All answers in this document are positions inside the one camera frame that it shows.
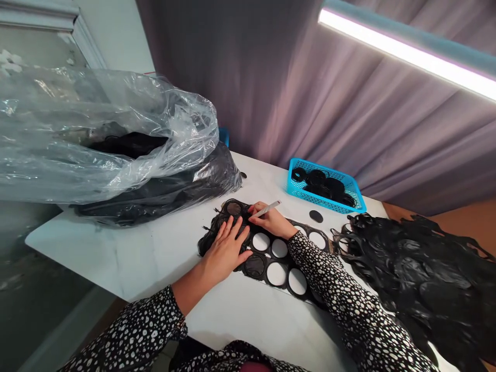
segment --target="pile of black rubber scraps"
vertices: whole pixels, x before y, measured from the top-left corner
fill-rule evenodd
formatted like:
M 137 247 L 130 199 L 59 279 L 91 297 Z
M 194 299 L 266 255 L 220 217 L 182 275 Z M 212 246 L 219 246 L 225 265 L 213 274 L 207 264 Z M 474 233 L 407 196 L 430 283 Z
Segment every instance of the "pile of black rubber scraps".
M 460 371 L 486 371 L 481 360 L 496 365 L 496 259 L 475 239 L 412 217 L 348 216 L 352 231 L 332 231 L 335 252 L 434 363 L 427 341 Z

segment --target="plastic bag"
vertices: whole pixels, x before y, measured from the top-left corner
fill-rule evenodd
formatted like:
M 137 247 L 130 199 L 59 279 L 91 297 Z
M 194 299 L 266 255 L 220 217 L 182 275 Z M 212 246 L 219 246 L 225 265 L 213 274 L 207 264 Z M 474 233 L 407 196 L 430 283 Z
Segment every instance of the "plastic bag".
M 76 214 L 99 222 L 134 226 L 155 220 L 241 187 L 241 174 L 225 144 L 189 170 L 172 176 L 152 178 L 141 188 L 107 201 L 74 206 Z
M 219 141 L 210 101 L 124 71 L 24 68 L 0 80 L 0 199 L 87 204 L 200 164 Z M 108 136 L 169 137 L 136 160 L 89 149 Z

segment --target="black and white patterned shirt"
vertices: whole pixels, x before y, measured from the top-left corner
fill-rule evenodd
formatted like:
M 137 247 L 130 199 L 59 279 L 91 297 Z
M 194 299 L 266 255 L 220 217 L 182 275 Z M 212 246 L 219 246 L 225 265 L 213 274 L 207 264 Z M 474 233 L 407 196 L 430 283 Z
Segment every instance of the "black and white patterned shirt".
M 323 252 L 301 232 L 288 242 L 291 256 L 343 331 L 346 349 L 361 371 L 437 370 L 408 333 L 384 312 L 379 301 L 344 269 L 337 256 Z M 75 355 L 62 371 L 150 371 L 168 340 L 181 340 L 188 329 L 171 287 L 126 306 L 114 323 Z M 203 353 L 178 372 L 236 371 L 258 362 L 273 371 L 305 371 L 274 359 L 256 347 L 234 341 L 223 350 Z

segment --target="light fixture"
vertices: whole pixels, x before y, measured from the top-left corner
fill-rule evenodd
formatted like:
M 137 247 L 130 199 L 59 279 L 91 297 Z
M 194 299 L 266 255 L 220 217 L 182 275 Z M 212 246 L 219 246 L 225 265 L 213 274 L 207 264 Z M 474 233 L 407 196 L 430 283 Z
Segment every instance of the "light fixture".
M 329 8 L 323 8 L 320 11 L 319 22 L 431 74 L 496 101 L 494 80 L 344 18 Z

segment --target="white marker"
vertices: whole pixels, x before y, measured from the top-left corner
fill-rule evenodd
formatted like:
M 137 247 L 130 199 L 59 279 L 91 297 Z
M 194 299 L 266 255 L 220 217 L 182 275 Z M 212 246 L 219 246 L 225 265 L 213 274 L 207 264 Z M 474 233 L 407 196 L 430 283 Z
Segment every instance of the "white marker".
M 269 206 L 266 206 L 265 208 L 263 208 L 260 212 L 254 214 L 252 217 L 260 217 L 261 215 L 264 215 L 266 214 L 268 211 L 270 211 L 272 208 L 275 208 L 277 207 L 279 204 L 281 204 L 281 201 L 278 200 L 278 201 L 275 201 L 273 202 L 271 205 Z

